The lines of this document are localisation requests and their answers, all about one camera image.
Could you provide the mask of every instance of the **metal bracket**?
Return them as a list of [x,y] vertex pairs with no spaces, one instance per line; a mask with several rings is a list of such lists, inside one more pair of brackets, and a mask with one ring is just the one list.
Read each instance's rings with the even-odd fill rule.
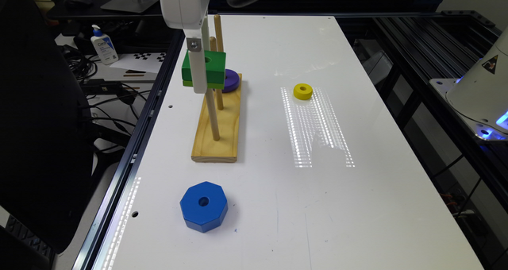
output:
[[187,48],[191,52],[201,52],[202,45],[199,38],[187,38]]

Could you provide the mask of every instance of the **blue light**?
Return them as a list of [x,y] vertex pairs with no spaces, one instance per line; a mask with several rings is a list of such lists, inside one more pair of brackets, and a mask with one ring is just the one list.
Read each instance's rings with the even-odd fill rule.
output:
[[492,134],[492,130],[488,130],[487,134],[482,135],[483,139],[487,139]]
[[504,115],[502,115],[495,123],[499,126],[508,119],[508,112],[506,112]]

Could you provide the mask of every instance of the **wooden base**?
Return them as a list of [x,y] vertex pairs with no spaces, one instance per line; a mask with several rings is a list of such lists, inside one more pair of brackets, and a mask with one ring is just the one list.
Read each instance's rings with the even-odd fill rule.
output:
[[217,110],[217,121],[221,139],[214,141],[206,100],[203,99],[198,130],[192,148],[192,160],[200,163],[234,163],[237,161],[238,127],[240,124],[240,86],[232,92],[222,94],[223,110]]

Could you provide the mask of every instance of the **white robot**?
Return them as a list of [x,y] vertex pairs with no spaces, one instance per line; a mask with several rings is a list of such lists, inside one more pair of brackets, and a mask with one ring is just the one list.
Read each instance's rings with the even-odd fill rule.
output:
[[461,79],[433,79],[430,82],[478,138],[507,140],[507,31]]

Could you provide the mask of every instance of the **screw hole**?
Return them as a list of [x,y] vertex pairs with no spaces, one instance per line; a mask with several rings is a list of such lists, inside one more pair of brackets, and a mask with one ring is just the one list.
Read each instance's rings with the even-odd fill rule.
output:
[[198,200],[198,204],[200,206],[208,206],[208,203],[210,202],[210,200],[207,198],[207,197],[202,197]]

